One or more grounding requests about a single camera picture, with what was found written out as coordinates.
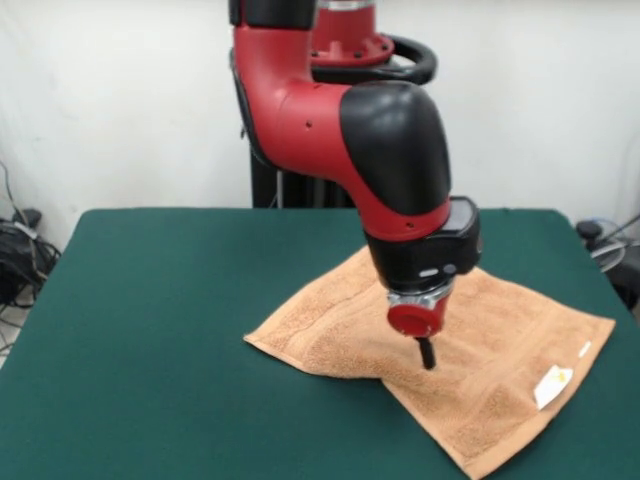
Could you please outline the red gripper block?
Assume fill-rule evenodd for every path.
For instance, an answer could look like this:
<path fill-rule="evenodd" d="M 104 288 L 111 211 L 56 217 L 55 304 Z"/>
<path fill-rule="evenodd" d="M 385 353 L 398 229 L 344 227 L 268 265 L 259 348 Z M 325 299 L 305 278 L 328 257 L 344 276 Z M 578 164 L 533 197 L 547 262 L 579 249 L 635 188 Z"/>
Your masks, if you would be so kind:
<path fill-rule="evenodd" d="M 434 290 L 418 295 L 387 295 L 387 320 L 397 332 L 414 337 L 418 343 L 422 364 L 426 370 L 436 366 L 436 357 L 429 337 L 439 333 L 444 324 L 449 292 Z"/>

